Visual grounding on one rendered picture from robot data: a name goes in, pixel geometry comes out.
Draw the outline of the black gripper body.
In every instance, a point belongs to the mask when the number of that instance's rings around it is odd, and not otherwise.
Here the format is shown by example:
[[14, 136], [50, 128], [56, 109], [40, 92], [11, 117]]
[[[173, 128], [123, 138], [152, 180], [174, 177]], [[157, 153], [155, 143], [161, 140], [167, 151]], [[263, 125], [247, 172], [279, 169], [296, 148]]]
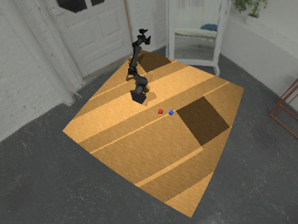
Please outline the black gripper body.
[[146, 39], [145, 37], [145, 30], [144, 29], [139, 29], [140, 34], [142, 34], [142, 36], [140, 37], [140, 39], [143, 41], [143, 43], [145, 43], [146, 45], [150, 44], [150, 41]]

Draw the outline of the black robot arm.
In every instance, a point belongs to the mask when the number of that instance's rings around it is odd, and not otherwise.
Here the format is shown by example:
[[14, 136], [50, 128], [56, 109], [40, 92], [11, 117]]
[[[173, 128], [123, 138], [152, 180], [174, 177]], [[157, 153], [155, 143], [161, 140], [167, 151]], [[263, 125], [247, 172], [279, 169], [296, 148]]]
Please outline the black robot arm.
[[[138, 57], [139, 53], [142, 51], [142, 48], [140, 47], [140, 45], [143, 43], [143, 41], [140, 39], [140, 37], [141, 37], [141, 35], [138, 35], [137, 36], [138, 40], [135, 41], [134, 43], [132, 43], [133, 57], [131, 60], [131, 64], [129, 65], [129, 68], [128, 68], [128, 73], [133, 75], [133, 77], [136, 79], [136, 82], [135, 82], [136, 86], [135, 86], [134, 92], [142, 94], [142, 92], [144, 90], [143, 88], [146, 87], [148, 80], [145, 77], [142, 77], [137, 73], [137, 68], [135, 66], [137, 57]], [[130, 67], [132, 67], [134, 70], [131, 69]]]

